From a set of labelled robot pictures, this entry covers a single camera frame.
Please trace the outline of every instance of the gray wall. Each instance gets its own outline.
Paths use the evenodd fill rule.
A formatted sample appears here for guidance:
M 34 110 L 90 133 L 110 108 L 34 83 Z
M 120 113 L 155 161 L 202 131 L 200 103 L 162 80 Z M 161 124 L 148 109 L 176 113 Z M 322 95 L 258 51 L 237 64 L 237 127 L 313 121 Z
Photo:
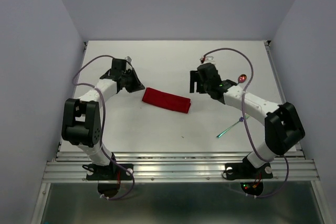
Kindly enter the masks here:
M 300 113 L 332 212 L 336 213 L 336 0 L 296 0 L 271 43 L 288 101 Z
M 272 39 L 294 0 L 63 0 L 84 40 Z
M 0 222 L 30 223 L 83 44 L 61 0 L 0 5 Z

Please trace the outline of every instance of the white table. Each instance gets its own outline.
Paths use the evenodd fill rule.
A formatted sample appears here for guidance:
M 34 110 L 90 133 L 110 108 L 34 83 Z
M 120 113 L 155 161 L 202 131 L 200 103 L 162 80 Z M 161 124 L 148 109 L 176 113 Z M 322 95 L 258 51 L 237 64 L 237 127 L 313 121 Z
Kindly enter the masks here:
M 263 41 L 90 41 L 83 64 L 99 55 L 130 56 L 140 81 L 146 87 L 192 100 L 189 113 L 184 114 L 143 103 L 144 91 L 129 94 L 122 90 L 106 102 L 103 137 L 106 147 L 113 152 L 127 153 L 251 151 L 242 123 L 216 139 L 217 134 L 237 122 L 241 116 L 239 110 L 212 100 L 207 94 L 189 93 L 190 70 L 196 70 L 204 53 L 220 47 L 240 50 L 252 61 L 255 76 L 249 92 L 281 103 Z M 212 55 L 222 79 L 236 81 L 242 73 L 250 77 L 249 65 L 241 55 L 231 51 Z M 96 84 L 110 67 L 111 59 L 99 59 L 80 74 L 79 82 Z M 88 90 L 78 87 L 74 97 Z M 264 127 L 253 118 L 248 119 L 248 125 L 255 144 L 259 145 L 264 141 Z M 60 152 L 81 150 L 62 141 Z

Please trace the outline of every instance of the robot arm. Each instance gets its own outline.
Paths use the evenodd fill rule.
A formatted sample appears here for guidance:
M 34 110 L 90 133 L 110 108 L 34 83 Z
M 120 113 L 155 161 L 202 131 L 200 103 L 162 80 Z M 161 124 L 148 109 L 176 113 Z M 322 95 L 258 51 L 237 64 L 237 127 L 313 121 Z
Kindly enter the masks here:
M 190 74 L 190 93 L 194 92 L 196 83 L 196 92 L 207 93 L 212 99 L 241 110 L 243 89 L 231 80 L 222 81 L 212 63 L 202 64 Z M 305 136 L 291 103 L 279 105 L 246 92 L 245 112 L 265 126 L 265 141 L 256 149 L 259 156 L 253 151 L 242 163 L 230 164 L 233 170 L 226 175 L 229 180 L 255 178 L 269 166 L 265 160 L 271 162 L 276 156 L 284 155 Z M 272 178 L 270 175 L 265 174 L 263 178 Z
M 131 58 L 112 59 L 111 68 L 103 74 L 94 89 L 77 99 L 68 99 L 64 106 L 62 138 L 84 151 L 92 161 L 84 167 L 90 173 L 87 180 L 108 179 L 115 174 L 115 165 L 104 152 L 115 160 L 114 154 L 100 142 L 102 106 L 99 89 L 105 102 L 125 88 L 129 93 L 145 87 L 131 65 Z

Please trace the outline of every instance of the pen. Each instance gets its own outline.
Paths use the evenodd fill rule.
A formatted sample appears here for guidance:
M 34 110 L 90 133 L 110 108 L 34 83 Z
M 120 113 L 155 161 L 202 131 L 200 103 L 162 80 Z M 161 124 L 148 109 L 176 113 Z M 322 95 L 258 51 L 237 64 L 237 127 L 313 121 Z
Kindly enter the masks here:
M 245 114 L 245 119 L 248 119 L 250 116 L 248 114 Z M 223 136 L 226 132 L 228 132 L 229 130 L 231 130 L 235 125 L 237 125 L 238 123 L 242 122 L 244 119 L 243 117 L 239 118 L 239 121 L 234 123 L 233 125 L 231 125 L 229 128 L 227 128 L 225 131 L 221 132 L 221 134 L 219 134 L 218 136 L 216 136 L 216 138 L 220 138 L 221 136 Z

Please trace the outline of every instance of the red cloth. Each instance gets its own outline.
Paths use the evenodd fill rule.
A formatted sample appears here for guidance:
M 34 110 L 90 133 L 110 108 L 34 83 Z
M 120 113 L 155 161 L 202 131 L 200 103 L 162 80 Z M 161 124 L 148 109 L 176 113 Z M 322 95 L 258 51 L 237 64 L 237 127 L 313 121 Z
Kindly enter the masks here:
M 167 110 L 188 113 L 190 108 L 190 99 L 179 97 L 178 95 L 168 94 L 156 89 L 146 88 L 142 101 Z

